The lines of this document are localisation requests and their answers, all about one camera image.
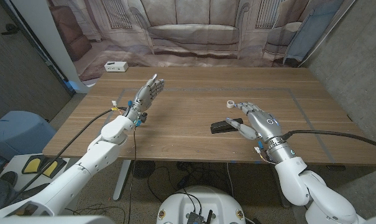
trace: gray wall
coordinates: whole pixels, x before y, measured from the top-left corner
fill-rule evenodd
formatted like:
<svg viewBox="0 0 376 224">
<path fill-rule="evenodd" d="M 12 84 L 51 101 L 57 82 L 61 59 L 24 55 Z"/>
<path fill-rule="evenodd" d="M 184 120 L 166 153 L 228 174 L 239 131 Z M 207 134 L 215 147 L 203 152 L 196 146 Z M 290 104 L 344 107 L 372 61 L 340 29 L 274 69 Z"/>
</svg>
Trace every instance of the gray wall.
<svg viewBox="0 0 376 224">
<path fill-rule="evenodd" d="M 0 118 L 24 110 L 51 120 L 71 96 L 22 32 L 1 35 L 13 23 L 0 5 Z"/>
<path fill-rule="evenodd" d="M 376 0 L 356 0 L 303 66 L 376 140 Z"/>
</svg>

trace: connector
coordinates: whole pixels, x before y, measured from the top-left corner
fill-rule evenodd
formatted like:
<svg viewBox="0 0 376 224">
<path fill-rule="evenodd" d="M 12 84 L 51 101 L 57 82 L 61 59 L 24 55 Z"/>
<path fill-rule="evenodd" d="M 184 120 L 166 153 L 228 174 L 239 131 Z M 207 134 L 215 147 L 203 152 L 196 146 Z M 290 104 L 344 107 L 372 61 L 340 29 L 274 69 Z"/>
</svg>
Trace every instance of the connector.
<svg viewBox="0 0 376 224">
<path fill-rule="evenodd" d="M 260 150 L 260 148 L 259 147 L 254 147 L 254 149 L 257 151 L 257 153 L 261 153 L 261 150 Z"/>
</svg>

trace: printed backdrop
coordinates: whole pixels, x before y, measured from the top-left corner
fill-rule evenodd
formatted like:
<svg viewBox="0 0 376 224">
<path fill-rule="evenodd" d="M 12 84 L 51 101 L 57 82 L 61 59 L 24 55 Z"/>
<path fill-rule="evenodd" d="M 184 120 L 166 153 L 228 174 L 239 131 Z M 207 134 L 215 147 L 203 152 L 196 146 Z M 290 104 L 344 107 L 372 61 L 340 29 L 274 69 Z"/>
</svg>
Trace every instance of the printed backdrop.
<svg viewBox="0 0 376 224">
<path fill-rule="evenodd" d="M 79 61 L 92 41 L 110 43 L 81 77 L 89 80 L 112 60 L 152 67 L 294 67 L 351 2 L 48 0 L 48 5 L 72 60 Z"/>
</svg>

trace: white box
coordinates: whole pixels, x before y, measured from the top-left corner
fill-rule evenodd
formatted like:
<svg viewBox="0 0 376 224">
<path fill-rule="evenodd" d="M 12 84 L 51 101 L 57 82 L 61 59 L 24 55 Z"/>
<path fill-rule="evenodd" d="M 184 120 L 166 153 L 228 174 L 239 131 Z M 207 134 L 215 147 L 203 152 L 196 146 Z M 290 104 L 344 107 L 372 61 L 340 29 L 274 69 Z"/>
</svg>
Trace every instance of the white box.
<svg viewBox="0 0 376 224">
<path fill-rule="evenodd" d="M 105 64 L 107 72 L 125 72 L 127 68 L 127 62 L 106 62 Z"/>
</svg>

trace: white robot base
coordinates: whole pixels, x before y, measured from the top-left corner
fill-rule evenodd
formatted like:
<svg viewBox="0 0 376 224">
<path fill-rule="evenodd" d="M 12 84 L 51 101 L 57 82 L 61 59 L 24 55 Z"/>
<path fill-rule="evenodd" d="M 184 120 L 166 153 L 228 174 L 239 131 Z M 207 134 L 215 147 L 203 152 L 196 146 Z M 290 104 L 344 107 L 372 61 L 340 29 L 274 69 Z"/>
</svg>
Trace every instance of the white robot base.
<svg viewBox="0 0 376 224">
<path fill-rule="evenodd" d="M 191 186 L 185 188 L 186 192 L 195 196 L 201 204 L 194 197 L 187 196 L 183 189 L 177 191 L 175 194 L 169 196 L 160 206 L 157 213 L 157 224 L 177 224 L 177 223 L 199 223 L 189 220 L 189 217 L 195 210 L 195 214 L 199 215 L 201 221 L 208 221 L 209 211 L 213 211 L 211 224 L 245 223 L 244 213 L 240 204 L 227 193 L 222 190 L 209 186 Z"/>
</svg>

